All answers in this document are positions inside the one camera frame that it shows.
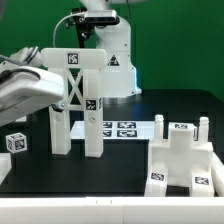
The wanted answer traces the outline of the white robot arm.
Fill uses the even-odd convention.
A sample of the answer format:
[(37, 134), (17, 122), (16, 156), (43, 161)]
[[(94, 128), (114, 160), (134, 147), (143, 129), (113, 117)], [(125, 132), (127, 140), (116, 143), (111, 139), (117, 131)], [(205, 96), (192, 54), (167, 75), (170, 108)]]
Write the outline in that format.
[(80, 0), (63, 20), (97, 35), (91, 48), (23, 48), (0, 63), (0, 127), (45, 107), (54, 114), (84, 113), (88, 127), (101, 126), (103, 99), (140, 92), (130, 59), (131, 28), (110, 8), (124, 0)]

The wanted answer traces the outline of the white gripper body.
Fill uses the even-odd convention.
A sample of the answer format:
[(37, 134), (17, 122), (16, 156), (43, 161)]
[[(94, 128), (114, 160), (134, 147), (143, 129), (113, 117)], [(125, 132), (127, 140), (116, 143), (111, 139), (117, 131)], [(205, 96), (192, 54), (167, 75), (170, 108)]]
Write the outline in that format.
[(55, 73), (29, 67), (0, 73), (0, 127), (63, 99), (64, 81)]

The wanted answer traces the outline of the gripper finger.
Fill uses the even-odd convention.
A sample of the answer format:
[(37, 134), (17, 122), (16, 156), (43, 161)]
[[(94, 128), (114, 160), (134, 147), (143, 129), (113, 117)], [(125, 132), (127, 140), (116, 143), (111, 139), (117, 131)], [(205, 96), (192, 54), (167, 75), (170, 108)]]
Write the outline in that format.
[(51, 107), (56, 112), (62, 112), (65, 109), (65, 103), (63, 101), (59, 101), (52, 104)]

